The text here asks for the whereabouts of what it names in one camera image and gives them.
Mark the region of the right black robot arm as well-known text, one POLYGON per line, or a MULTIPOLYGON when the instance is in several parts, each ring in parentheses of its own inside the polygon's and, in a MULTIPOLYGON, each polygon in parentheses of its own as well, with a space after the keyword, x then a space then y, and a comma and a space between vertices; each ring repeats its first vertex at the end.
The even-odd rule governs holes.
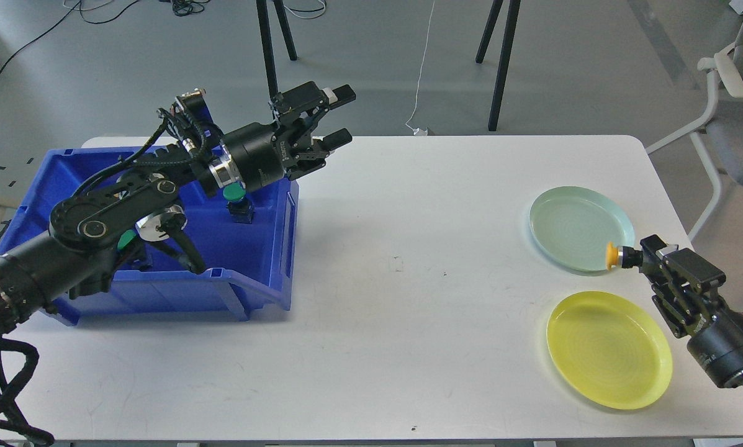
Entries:
POLYGON ((743 312, 718 292, 726 274, 689 248, 643 238, 639 271, 649 280, 652 301, 675 338, 716 387, 743 388, 743 312))

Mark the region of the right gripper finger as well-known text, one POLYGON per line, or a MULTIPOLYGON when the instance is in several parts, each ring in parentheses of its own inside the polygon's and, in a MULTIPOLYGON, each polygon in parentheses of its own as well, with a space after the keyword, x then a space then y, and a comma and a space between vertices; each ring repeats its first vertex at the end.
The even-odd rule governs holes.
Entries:
POLYGON ((643 249, 641 274, 675 338, 693 337, 718 320, 719 269, 689 248, 643 249))
POLYGON ((640 241, 644 261, 639 268, 652 291, 673 304, 689 304, 698 299, 703 305, 720 305, 718 288, 726 282, 725 273, 691 249, 667 245, 657 235, 640 241))

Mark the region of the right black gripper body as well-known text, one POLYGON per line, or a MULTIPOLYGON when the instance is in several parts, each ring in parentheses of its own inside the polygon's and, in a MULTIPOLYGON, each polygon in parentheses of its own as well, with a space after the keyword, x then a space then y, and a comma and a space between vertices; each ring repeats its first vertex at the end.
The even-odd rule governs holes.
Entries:
POLYGON ((687 351, 717 387, 743 387, 743 312, 723 306, 710 317, 698 317, 689 332, 660 297, 652 301, 675 338, 689 337, 687 351))

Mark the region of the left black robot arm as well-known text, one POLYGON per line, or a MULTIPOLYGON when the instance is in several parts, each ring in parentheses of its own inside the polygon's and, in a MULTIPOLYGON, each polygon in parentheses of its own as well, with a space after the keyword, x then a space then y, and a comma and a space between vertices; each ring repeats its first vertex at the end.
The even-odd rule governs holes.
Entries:
POLYGON ((6 338, 34 312, 57 312, 54 300, 110 291, 119 267, 145 244, 194 274, 206 266, 185 234, 180 190, 192 182, 207 195, 236 186, 246 194, 322 169, 352 136, 342 129, 324 138, 313 130, 328 111, 349 104, 349 85, 318 88, 306 82, 270 97, 271 124, 224 133, 213 122, 204 91, 176 97, 156 113, 161 124, 140 149, 84 180, 50 212, 48 230, 0 255, 0 430, 29 442, 54 444, 32 427, 16 398, 39 362, 36 347, 6 338))

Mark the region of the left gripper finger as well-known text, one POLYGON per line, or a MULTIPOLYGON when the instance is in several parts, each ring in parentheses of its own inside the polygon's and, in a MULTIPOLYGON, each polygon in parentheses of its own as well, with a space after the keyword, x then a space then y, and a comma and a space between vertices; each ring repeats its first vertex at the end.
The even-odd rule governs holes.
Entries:
POLYGON ((322 89, 313 81, 275 93, 270 98, 274 141, 289 147, 309 147, 313 144, 312 133, 326 113, 355 99, 356 93, 348 84, 322 89))
POLYGON ((326 159, 337 149, 353 141, 346 129, 340 129, 323 138, 311 138, 308 145, 297 149, 297 169, 315 171, 326 165, 326 159))

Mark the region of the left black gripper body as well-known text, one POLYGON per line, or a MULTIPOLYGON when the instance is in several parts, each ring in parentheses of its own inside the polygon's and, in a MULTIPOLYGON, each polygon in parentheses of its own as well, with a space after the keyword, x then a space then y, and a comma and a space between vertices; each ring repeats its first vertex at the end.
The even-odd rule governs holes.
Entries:
POLYGON ((222 154, 210 161, 210 174, 216 187, 223 189, 235 182, 254 192, 286 179, 295 181, 315 171, 297 169, 297 149, 274 141, 271 124, 244 125, 220 140, 222 154))

